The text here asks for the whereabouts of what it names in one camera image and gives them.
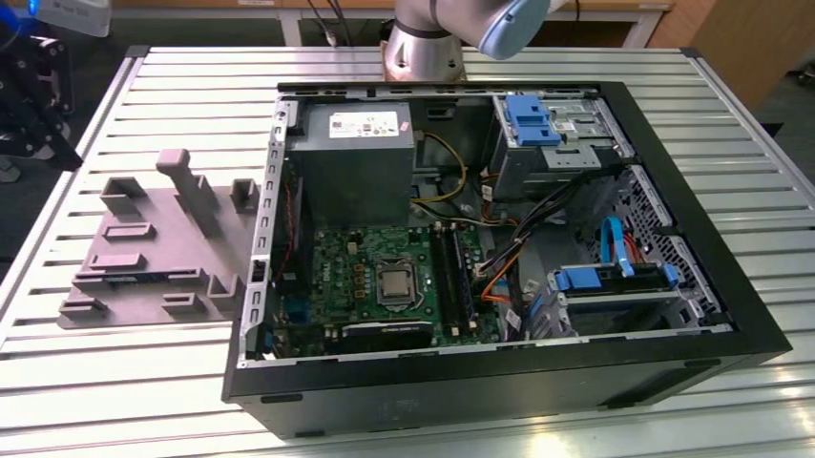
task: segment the sticker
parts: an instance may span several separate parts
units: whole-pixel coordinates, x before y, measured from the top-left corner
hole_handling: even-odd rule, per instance
[[[487,202],[492,202],[492,187],[486,184],[482,185],[482,194],[484,195],[484,200]]]
[[[335,113],[328,119],[329,138],[399,136],[396,112]]]
[[[516,331],[520,331],[520,317],[512,309],[507,310],[507,323],[515,327]]]
[[[575,123],[567,121],[555,122],[555,129],[559,131],[576,131]]]

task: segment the cpu socket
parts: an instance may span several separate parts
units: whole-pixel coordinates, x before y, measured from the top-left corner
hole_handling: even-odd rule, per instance
[[[376,264],[377,304],[402,312],[416,304],[414,264],[410,258],[380,260]]]

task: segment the ram slot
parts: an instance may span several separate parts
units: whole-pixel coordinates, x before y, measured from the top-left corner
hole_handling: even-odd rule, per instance
[[[459,303],[455,291],[458,290],[454,271],[450,269],[448,243],[444,227],[435,226],[431,230],[431,259],[434,261],[434,276],[436,278],[438,308],[442,315],[444,334],[458,336],[466,328],[462,322]]]
[[[451,226],[448,234],[455,247],[455,270],[451,271],[451,275],[454,275],[458,286],[459,304],[464,315],[464,324],[467,329],[471,330],[470,327],[475,324],[475,303],[472,302],[472,286],[470,285],[470,276],[467,273],[464,248],[462,246],[462,240],[459,239],[459,231],[456,230],[455,223]]]

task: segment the floor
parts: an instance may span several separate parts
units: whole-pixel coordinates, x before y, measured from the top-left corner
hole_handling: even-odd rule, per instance
[[[329,25],[337,36],[339,27]],[[379,21],[351,21],[351,39],[357,45],[379,43]],[[279,24],[265,19],[236,20],[116,20],[113,33],[104,39],[55,30],[68,43],[76,85],[76,111],[71,117],[71,141],[76,143],[131,45],[161,46],[281,46]],[[305,46],[324,46],[313,21],[303,24]],[[762,122],[783,122],[778,143],[815,181],[815,88],[804,88],[786,78],[756,117]],[[37,161],[17,161],[23,176],[16,183],[0,184],[0,281],[23,244],[48,198],[59,172]]]

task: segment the aluminum slotted table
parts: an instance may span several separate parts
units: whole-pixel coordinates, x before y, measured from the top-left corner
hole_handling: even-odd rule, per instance
[[[260,181],[276,83],[380,80],[379,50],[152,48],[119,69],[79,145],[85,165],[63,174],[0,287],[0,453],[812,456],[815,192],[707,63],[674,50],[600,49],[500,63],[468,51],[464,61],[474,81],[628,84],[795,350],[648,408],[284,444],[220,402],[228,323],[65,331],[57,309],[108,178],[168,187],[156,152],[185,148],[212,186]]]

